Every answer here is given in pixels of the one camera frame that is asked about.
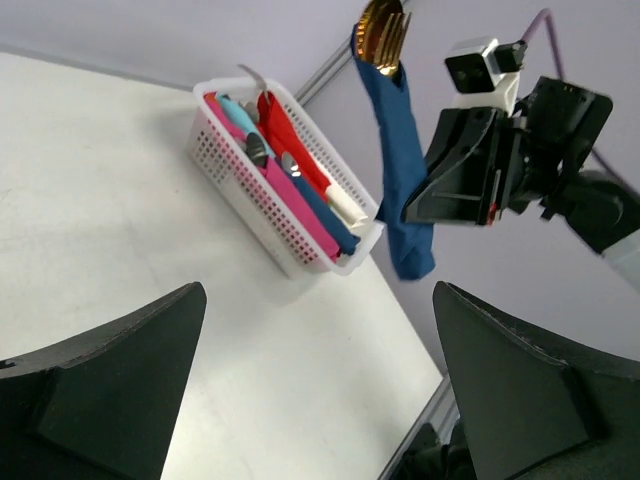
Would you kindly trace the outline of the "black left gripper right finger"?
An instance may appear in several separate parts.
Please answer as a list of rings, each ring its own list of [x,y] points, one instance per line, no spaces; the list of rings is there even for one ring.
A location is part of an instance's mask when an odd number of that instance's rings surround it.
[[[433,291],[438,334],[480,479],[636,479],[639,364]]]

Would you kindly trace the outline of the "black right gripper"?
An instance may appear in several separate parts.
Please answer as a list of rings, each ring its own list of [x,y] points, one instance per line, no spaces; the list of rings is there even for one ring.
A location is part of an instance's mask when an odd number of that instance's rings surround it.
[[[548,77],[512,114],[443,110],[403,220],[484,226],[508,208],[523,211],[578,173],[612,110],[610,97]]]

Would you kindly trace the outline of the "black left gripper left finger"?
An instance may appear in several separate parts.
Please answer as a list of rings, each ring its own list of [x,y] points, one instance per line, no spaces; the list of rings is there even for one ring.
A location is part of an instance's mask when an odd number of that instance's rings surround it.
[[[160,478],[206,304],[189,283],[2,361],[2,478]]]

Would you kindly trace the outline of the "blue paper napkin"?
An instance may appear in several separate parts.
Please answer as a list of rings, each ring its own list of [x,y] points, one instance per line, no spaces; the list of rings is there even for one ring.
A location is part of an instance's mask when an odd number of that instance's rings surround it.
[[[428,176],[407,77],[401,69],[399,78],[393,80],[359,59],[355,34],[351,35],[350,47],[378,124],[383,198],[376,219],[386,225],[390,258],[397,277],[402,281],[417,281],[435,268],[434,226],[403,220],[405,205]]]

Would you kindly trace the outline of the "iridescent rainbow spoon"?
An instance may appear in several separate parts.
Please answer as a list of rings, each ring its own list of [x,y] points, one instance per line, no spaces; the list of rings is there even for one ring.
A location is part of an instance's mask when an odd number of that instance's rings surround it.
[[[373,60],[388,19],[401,13],[403,6],[400,0],[372,0],[367,4],[356,25],[355,48],[360,60]]]

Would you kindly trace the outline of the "gold fork green handle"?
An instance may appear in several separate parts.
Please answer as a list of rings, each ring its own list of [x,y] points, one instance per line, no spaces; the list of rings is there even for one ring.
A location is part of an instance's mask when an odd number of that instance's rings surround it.
[[[412,13],[391,13],[386,19],[374,50],[372,64],[379,73],[393,77],[400,66],[400,56]]]

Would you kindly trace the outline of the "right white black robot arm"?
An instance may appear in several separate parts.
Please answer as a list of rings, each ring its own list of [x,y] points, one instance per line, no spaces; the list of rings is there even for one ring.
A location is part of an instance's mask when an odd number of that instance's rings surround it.
[[[612,100],[547,77],[518,100],[518,86],[518,75],[508,74],[494,91],[461,94],[441,112],[427,178],[405,204],[404,221],[489,226],[537,202],[543,219],[562,216],[637,288],[639,196],[613,174],[584,167]]]

